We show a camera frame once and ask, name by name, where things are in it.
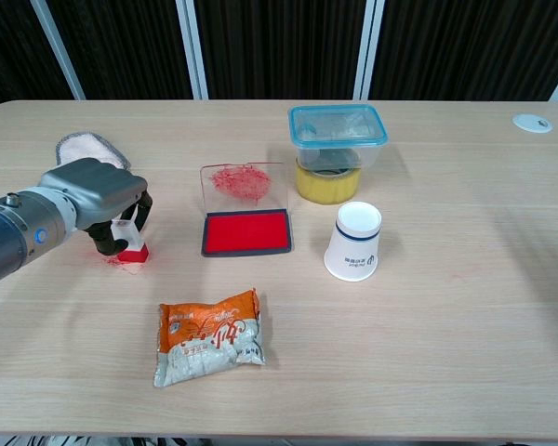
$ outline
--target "upside-down cup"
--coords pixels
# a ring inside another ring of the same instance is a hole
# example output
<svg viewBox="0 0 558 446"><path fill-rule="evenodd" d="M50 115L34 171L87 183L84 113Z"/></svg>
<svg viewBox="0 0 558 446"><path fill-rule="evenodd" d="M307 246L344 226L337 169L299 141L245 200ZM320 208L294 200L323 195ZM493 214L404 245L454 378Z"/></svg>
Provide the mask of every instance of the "upside-down cup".
<svg viewBox="0 0 558 446"><path fill-rule="evenodd" d="M380 211L372 204L349 202L339 208L325 266L338 279L359 282L370 277L379 262Z"/></svg>

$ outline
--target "red ink mark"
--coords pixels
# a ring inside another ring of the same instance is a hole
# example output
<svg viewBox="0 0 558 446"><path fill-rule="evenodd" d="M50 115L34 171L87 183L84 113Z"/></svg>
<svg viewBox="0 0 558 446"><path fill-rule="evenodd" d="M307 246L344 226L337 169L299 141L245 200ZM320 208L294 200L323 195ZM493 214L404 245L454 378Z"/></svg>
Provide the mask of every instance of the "red ink mark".
<svg viewBox="0 0 558 446"><path fill-rule="evenodd" d="M257 202L269 192L271 179L253 165L225 167L216 172L211 181L219 192Z"/></svg>

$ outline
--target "yellow tape roll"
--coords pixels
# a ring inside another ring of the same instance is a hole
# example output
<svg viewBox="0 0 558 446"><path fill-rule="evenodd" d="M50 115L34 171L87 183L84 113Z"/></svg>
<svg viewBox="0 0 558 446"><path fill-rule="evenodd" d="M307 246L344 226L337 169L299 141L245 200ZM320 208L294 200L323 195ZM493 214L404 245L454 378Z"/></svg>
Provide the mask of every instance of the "yellow tape roll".
<svg viewBox="0 0 558 446"><path fill-rule="evenodd" d="M318 204L338 204L349 200L357 192L360 169L310 171L296 160L296 186L306 200Z"/></svg>

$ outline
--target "orange snack bag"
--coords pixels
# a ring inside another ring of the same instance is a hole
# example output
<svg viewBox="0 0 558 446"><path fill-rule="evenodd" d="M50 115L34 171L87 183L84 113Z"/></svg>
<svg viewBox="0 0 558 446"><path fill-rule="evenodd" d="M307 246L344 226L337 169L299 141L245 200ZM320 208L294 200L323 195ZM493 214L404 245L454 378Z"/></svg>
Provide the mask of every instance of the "orange snack bag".
<svg viewBox="0 0 558 446"><path fill-rule="evenodd" d="M255 289L218 304L161 304L154 384L214 374L240 364L264 364Z"/></svg>

